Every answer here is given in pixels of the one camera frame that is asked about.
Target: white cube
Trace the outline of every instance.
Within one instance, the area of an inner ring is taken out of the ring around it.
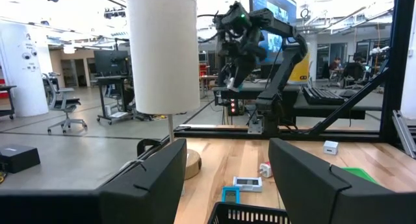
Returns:
[[[338,142],[325,141],[324,143],[324,153],[336,155],[338,153]]]

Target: green object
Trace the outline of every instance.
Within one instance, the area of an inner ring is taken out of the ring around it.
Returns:
[[[346,171],[350,172],[353,175],[356,175],[365,180],[378,184],[367,172],[365,172],[364,169],[360,169],[360,168],[343,168],[343,169],[345,169]]]

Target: black box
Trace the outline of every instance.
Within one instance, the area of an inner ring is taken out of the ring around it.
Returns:
[[[38,149],[24,145],[10,144],[0,147],[0,165],[6,172],[17,173],[40,164]]]

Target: lamp pole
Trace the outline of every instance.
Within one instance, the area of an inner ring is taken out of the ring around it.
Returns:
[[[175,140],[175,136],[174,136],[174,117],[172,114],[168,114],[168,122],[169,122],[169,139],[170,139],[170,143],[173,143]]]

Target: gray floor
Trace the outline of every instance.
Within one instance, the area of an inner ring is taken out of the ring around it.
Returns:
[[[47,127],[65,118],[62,112],[50,112],[31,118],[10,120],[0,118],[0,146],[17,143],[38,148],[41,165],[9,175],[0,189],[92,189],[116,173],[128,160],[136,156],[136,144],[142,138],[161,139],[168,134],[167,120],[141,122],[136,120],[119,121],[109,125],[107,121],[97,122],[101,114],[97,88],[76,89],[74,96],[81,99],[82,105],[71,118],[82,118],[88,124],[88,131],[81,126],[73,126],[66,135],[60,127],[47,135]],[[185,115],[174,116],[174,125],[188,120],[198,110],[205,107],[213,95],[201,100],[199,109]],[[382,95],[372,93],[363,101],[382,104]],[[7,108],[0,100],[0,109]],[[355,129],[378,130],[379,112],[369,113],[366,120],[352,120]],[[245,125],[248,116],[233,118],[234,125]],[[298,118],[298,126],[312,127],[322,119]],[[222,112],[219,106],[204,108],[189,124],[219,125]],[[340,119],[335,127],[348,127],[348,119]]]

